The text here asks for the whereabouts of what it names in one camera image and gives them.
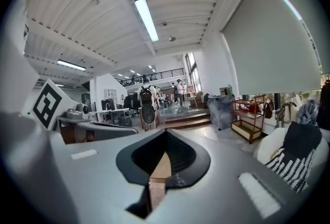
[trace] balcony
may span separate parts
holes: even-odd
[[[133,80],[132,79],[126,79],[126,80],[121,80],[119,78],[116,78],[116,80],[124,87],[128,86],[136,86],[139,87],[141,84],[143,84],[143,79],[148,79],[150,84],[156,84],[156,83],[162,83],[166,81],[174,81],[178,78],[183,79],[184,78],[184,69],[183,68],[178,68],[176,70],[168,70],[164,72],[157,72],[154,74],[150,75],[143,75],[140,77],[135,77]]]

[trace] brown shelf cart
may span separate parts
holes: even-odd
[[[257,113],[256,105],[263,104],[265,106],[265,95],[259,95],[253,97],[253,101],[249,100],[232,100],[232,130],[246,139],[249,143],[252,143],[253,140],[261,137],[262,127],[263,127],[263,119],[265,117],[265,112],[262,114]],[[255,106],[254,112],[249,112],[246,110],[242,110],[240,107],[244,106]],[[234,121],[234,117],[239,116],[239,120]],[[261,128],[256,126],[256,120],[262,118]]]

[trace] black railing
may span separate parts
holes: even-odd
[[[134,85],[136,83],[143,84],[144,79],[148,79],[149,81],[154,81],[154,80],[158,80],[158,79],[182,76],[183,74],[184,74],[184,69],[183,68],[178,68],[176,70],[168,70],[168,71],[154,73],[154,74],[150,74],[150,75],[143,75],[143,76],[140,76],[140,77],[134,77],[134,78],[131,78],[131,79],[126,79],[126,80],[121,80],[119,78],[116,78],[116,80],[122,86],[126,87],[126,86]]]

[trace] brown bag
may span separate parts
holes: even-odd
[[[270,119],[273,116],[273,112],[271,107],[269,106],[269,103],[265,104],[265,118]]]

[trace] white foam strip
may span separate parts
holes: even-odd
[[[251,173],[242,173],[238,180],[263,219],[281,209],[281,205]]]
[[[97,152],[95,150],[88,150],[88,151],[84,151],[84,152],[73,153],[73,154],[71,154],[71,157],[73,160],[78,160],[78,159],[85,158],[88,156],[93,156],[94,154],[97,154]]]

